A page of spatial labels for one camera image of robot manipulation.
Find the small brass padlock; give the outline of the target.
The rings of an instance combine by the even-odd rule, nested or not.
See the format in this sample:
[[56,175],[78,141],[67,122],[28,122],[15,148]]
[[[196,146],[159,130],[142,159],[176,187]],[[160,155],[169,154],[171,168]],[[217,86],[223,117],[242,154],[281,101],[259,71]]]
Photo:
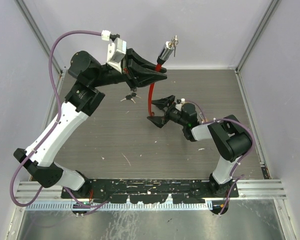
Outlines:
[[201,119],[202,124],[207,122],[207,119],[206,119],[206,117],[204,116],[204,114],[202,112],[199,113],[199,117]]

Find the black-headed key bunch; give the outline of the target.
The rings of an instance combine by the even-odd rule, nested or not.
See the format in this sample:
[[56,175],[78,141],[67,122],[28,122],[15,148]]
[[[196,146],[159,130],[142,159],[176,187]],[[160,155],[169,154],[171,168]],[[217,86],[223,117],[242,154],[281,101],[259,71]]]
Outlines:
[[140,97],[139,95],[137,95],[136,92],[132,92],[132,93],[126,95],[122,100],[120,100],[120,102],[123,102],[123,101],[131,101],[131,102],[133,102],[134,104],[136,104],[136,101],[134,100],[134,98],[141,99],[141,97]]

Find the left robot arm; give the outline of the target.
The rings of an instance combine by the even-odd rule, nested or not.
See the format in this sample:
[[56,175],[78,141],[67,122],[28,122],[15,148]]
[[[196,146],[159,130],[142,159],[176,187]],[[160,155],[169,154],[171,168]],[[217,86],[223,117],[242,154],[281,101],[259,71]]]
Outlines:
[[44,188],[58,185],[71,189],[78,198],[89,195],[86,177],[55,163],[54,159],[75,129],[95,112],[105,97],[97,87],[127,83],[134,91],[167,79],[164,67],[156,71],[155,64],[140,57],[132,48],[127,50],[119,65],[122,72],[107,63],[100,64],[86,51],[75,53],[68,73],[76,81],[65,96],[60,113],[35,142],[25,149],[15,150],[13,156]]

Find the cable lock keys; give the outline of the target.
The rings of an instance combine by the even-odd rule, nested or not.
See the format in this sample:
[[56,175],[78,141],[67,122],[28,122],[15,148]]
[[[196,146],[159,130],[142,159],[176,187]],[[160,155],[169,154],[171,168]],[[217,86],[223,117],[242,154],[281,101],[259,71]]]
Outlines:
[[175,36],[171,39],[171,41],[170,41],[170,47],[171,47],[171,49],[172,49],[172,51],[173,51],[173,56],[174,56],[174,57],[176,56],[176,48],[177,48],[178,43],[179,43],[178,36],[175,35]]

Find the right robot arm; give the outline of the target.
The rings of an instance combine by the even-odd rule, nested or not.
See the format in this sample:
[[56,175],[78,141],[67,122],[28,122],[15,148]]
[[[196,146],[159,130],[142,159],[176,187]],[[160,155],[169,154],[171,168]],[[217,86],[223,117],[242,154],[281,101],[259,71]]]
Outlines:
[[151,104],[164,112],[162,116],[151,114],[147,117],[158,128],[171,121],[182,126],[188,141],[213,140],[220,157],[209,177],[209,191],[213,196],[221,197],[227,191],[226,184],[233,180],[235,169],[254,147],[251,131],[234,115],[205,121],[194,103],[183,98],[176,100],[174,95],[152,100]]

